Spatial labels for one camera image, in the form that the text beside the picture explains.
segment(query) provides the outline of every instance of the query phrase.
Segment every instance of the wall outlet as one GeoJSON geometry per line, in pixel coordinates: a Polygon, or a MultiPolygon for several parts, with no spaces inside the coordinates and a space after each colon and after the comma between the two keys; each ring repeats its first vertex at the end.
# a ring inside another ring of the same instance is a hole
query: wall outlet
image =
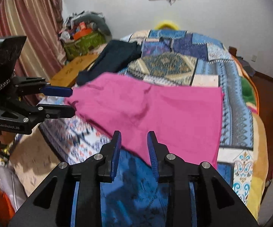
{"type": "Polygon", "coordinates": [[[252,60],[253,62],[255,62],[255,61],[257,60],[257,56],[256,56],[256,55],[252,55],[251,60],[252,60]]]}

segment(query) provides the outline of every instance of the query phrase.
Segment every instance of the white wall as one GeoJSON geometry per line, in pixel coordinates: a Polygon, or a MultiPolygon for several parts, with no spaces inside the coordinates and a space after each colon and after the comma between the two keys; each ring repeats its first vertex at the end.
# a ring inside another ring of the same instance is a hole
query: white wall
{"type": "Polygon", "coordinates": [[[181,29],[202,33],[234,46],[259,72],[273,77],[273,0],[63,0],[72,12],[103,12],[113,38],[153,29],[172,20],[181,29]],[[256,62],[251,61],[257,55],[256,62]]]}

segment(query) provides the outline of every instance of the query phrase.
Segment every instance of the yellow round object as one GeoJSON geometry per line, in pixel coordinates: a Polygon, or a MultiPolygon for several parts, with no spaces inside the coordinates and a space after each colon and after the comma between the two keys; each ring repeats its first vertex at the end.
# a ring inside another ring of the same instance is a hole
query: yellow round object
{"type": "Polygon", "coordinates": [[[160,22],[154,29],[155,30],[161,30],[161,29],[179,30],[179,27],[171,21],[164,20],[160,22]]]}

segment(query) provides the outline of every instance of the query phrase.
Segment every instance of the baseboard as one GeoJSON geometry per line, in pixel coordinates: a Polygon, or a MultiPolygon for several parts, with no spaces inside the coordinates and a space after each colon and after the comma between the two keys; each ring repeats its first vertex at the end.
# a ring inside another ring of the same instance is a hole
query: baseboard
{"type": "Polygon", "coordinates": [[[255,72],[255,74],[254,74],[255,76],[258,76],[258,77],[261,77],[261,78],[264,78],[264,79],[266,79],[266,80],[268,80],[268,81],[270,81],[270,82],[273,82],[273,78],[272,77],[270,77],[270,76],[268,76],[268,75],[266,75],[266,74],[263,74],[263,73],[261,73],[261,72],[255,72]]]}

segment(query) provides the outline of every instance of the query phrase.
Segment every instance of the folded black clothing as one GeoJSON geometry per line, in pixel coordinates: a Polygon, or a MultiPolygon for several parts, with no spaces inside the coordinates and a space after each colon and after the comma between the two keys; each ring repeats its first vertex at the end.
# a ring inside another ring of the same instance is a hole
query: folded black clothing
{"type": "Polygon", "coordinates": [[[79,72],[76,83],[81,86],[95,79],[103,72],[119,72],[128,66],[128,63],[140,58],[141,46],[137,42],[127,43],[119,40],[111,40],[92,68],[79,72]]]}

